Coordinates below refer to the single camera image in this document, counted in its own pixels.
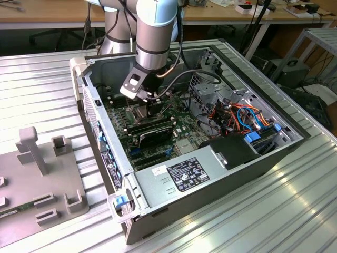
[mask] blue latch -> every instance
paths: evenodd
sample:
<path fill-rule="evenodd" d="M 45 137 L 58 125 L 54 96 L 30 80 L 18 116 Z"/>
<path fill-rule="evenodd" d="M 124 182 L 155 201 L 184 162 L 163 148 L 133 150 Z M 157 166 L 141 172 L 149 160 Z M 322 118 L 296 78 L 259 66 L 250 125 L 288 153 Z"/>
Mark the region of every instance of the blue latch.
<path fill-rule="evenodd" d="M 99 134 L 98 134 L 98 141 L 102 141 L 103 139 L 103 132 L 101 131 Z"/>
<path fill-rule="evenodd" d="M 275 124 L 274 128 L 276 129 L 277 132 L 280 132 L 282 127 L 279 124 Z"/>
<path fill-rule="evenodd" d="M 246 141 L 248 143 L 256 141 L 256 140 L 258 140 L 260 138 L 261 138 L 261 136 L 258 133 L 256 133 L 256 132 L 248 133 L 248 134 L 246 134 L 246 137 L 245 137 L 245 139 L 246 139 Z"/>
<path fill-rule="evenodd" d="M 126 205 L 128 202 L 129 201 L 127 196 L 120 196 L 114 199 L 114 205 L 116 208 Z"/>

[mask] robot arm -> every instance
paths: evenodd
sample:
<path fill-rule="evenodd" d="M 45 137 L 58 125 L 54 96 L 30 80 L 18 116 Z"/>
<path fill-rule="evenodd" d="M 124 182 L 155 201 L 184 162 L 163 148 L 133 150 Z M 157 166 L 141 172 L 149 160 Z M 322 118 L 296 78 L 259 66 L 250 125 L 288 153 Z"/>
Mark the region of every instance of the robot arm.
<path fill-rule="evenodd" d="M 136 64 L 123 83 L 120 92 L 125 96 L 140 98 L 147 104 L 162 84 L 169 57 L 173 25 L 178 11 L 177 0 L 90 0 L 104 7 L 106 30 L 115 26 L 104 39 L 101 52 L 123 53 L 130 51 L 136 32 Z M 125 3 L 128 12 L 124 12 Z"/>

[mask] warning label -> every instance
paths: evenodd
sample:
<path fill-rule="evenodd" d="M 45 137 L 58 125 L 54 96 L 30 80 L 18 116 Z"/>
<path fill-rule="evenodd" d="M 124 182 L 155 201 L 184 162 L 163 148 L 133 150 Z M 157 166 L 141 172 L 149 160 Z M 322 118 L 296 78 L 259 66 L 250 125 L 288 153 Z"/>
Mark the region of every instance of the warning label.
<path fill-rule="evenodd" d="M 167 171 L 181 192 L 210 179 L 195 157 L 168 167 Z"/>

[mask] aluminum table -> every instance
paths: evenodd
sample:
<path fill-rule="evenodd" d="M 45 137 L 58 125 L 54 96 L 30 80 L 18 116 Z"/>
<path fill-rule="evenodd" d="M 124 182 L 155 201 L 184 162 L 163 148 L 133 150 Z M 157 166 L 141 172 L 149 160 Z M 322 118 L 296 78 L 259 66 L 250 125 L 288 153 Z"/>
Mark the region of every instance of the aluminum table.
<path fill-rule="evenodd" d="M 68 60 L 91 51 L 0 58 L 0 152 L 17 129 L 34 125 L 39 143 L 71 138 L 90 210 L 1 252 L 336 252 L 337 139 L 232 47 L 216 45 L 312 136 L 266 175 L 127 246 L 106 205 L 106 190 L 78 114 Z M 239 82 L 225 66 L 223 75 Z"/>
<path fill-rule="evenodd" d="M 327 52 L 331 53 L 334 56 L 337 56 L 337 29 L 328 28 L 328 29 L 304 29 L 295 43 L 287 52 L 285 58 L 282 60 L 281 64 L 274 71 L 273 75 L 270 77 L 272 81 L 275 81 L 277 77 L 282 72 L 283 68 L 288 63 L 289 59 L 294 55 L 296 50 L 302 45 L 302 42 L 306 39 L 310 39 L 311 43 L 305 49 L 305 51 L 300 56 L 300 60 L 305 62 L 308 58 L 309 53 L 312 51 L 315 45 L 322 47 Z M 322 82 L 325 83 L 334 73 L 337 71 L 337 65 L 332 68 L 332 70 L 325 75 L 322 79 Z"/>

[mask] wooden desk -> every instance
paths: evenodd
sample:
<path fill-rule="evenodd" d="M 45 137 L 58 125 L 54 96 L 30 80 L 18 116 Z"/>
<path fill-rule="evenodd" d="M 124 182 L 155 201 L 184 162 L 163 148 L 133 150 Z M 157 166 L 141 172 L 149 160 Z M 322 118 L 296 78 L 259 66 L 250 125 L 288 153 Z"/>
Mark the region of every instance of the wooden desk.
<path fill-rule="evenodd" d="M 0 29 L 35 28 L 78 28 L 83 27 L 87 16 L 88 3 L 84 0 L 21 0 L 26 12 L 0 7 Z M 311 24 L 324 23 L 329 27 L 335 17 L 297 18 L 276 5 L 277 10 L 270 12 L 261 20 L 261 28 L 256 35 L 246 58 L 250 60 L 265 32 L 271 24 Z M 184 25 L 225 25 L 249 24 L 252 16 L 241 14 L 230 5 L 226 8 L 208 2 L 205 8 L 188 6 L 185 8 Z M 104 27 L 105 15 L 102 8 L 92 6 L 91 26 Z"/>

